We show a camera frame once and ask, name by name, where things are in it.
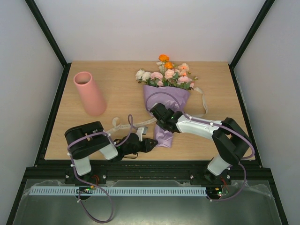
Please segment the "purple flower bouquet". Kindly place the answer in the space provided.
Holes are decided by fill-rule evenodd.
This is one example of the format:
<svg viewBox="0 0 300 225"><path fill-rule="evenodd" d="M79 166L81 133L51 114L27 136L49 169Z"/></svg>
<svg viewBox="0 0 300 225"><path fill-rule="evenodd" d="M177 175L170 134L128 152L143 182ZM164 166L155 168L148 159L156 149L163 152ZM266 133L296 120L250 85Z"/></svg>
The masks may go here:
<svg viewBox="0 0 300 225"><path fill-rule="evenodd" d="M161 54L157 62L158 71L150 72L140 69L135 79L143 83L143 95L146 109L162 103L166 109L177 111L183 108L194 88L196 78L189 78L189 65L182 63L175 66L165 54Z"/></svg>

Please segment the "cream ribbon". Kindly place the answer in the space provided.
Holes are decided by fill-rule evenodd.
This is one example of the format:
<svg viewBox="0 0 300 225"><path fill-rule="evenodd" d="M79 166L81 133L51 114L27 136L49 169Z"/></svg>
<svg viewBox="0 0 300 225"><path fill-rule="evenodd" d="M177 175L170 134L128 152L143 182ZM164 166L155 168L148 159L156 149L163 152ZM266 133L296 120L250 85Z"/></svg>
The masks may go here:
<svg viewBox="0 0 300 225"><path fill-rule="evenodd" d="M203 105L203 108L205 110L205 113L196 114L196 115L194 115L194 117L202 118L203 116L205 116L209 112L207 104L206 104L205 95L204 95L204 92L199 87L195 87L194 91L197 91L202 95L202 105ZM139 128L139 127L144 127L146 125L152 124L152 123L157 121L157 119L151 118L150 120L146 120L146 121L143 121L143 122L140 122L140 123L133 123L133 124L128 123L126 125L122 125L122 124L117 125L118 120L119 120L119 117L113 118L113 120L112 120L113 128L106 131L106 133L113 134L113 133L115 133L119 130L122 130L122 129L130 129L131 126L133 126L133 129L136 129L136 128Z"/></svg>

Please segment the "pink cylindrical vase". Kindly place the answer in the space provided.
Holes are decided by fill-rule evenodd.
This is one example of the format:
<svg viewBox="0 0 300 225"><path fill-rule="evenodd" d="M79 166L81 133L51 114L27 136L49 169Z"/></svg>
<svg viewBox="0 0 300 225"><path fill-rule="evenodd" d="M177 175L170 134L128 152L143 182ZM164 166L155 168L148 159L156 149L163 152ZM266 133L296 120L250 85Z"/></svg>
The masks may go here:
<svg viewBox="0 0 300 225"><path fill-rule="evenodd" d="M106 110L105 98L92 74L80 72L73 78L82 105L90 116L100 116Z"/></svg>

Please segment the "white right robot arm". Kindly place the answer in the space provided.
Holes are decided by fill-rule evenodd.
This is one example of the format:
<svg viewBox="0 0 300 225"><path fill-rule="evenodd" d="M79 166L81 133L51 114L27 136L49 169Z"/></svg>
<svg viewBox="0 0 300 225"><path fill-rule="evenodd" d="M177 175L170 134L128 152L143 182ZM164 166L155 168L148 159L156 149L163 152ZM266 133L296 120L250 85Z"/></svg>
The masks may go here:
<svg viewBox="0 0 300 225"><path fill-rule="evenodd" d="M162 103L155 104L150 113L157 119L157 125L172 133L188 133L212 140L218 151L204 172L208 183L216 183L221 173L244 158L253 145L248 135L232 118L205 120L167 109Z"/></svg>

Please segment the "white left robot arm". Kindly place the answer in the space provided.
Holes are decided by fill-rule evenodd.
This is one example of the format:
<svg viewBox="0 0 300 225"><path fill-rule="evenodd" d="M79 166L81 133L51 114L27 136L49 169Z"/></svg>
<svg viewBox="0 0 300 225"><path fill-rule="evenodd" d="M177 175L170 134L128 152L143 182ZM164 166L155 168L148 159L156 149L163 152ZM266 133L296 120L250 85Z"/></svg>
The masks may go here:
<svg viewBox="0 0 300 225"><path fill-rule="evenodd" d="M158 141L143 138L146 127L139 127L122 139L112 141L100 121L72 127L65 133L68 154L78 176L91 172L90 155L99 151L107 161L118 162L129 155L148 153L158 145Z"/></svg>

